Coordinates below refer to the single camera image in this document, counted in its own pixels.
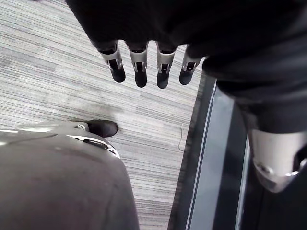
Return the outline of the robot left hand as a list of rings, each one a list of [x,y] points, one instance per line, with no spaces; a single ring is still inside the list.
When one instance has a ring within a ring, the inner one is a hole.
[[[187,46],[189,58],[234,99],[253,164],[269,191],[306,164],[307,3],[304,0],[69,0],[91,42]]]

